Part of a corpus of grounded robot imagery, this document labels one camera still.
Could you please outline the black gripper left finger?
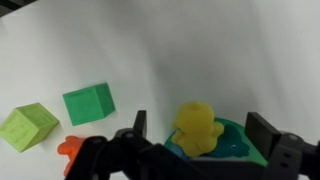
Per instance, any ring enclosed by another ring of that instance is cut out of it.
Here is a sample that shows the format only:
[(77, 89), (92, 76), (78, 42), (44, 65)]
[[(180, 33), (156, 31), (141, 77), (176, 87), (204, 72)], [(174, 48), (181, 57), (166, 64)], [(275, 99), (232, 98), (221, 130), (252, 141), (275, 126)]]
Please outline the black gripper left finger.
[(137, 112), (133, 129), (139, 133), (142, 137), (146, 136), (147, 133), (147, 111), (139, 110)]

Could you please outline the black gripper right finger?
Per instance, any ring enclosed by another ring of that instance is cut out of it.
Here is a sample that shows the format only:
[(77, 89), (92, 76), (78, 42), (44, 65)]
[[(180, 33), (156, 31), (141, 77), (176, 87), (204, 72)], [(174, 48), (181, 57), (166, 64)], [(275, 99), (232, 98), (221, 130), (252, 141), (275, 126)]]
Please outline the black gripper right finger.
[(245, 135), (265, 159), (271, 156), (281, 137), (281, 133), (257, 112), (247, 113)]

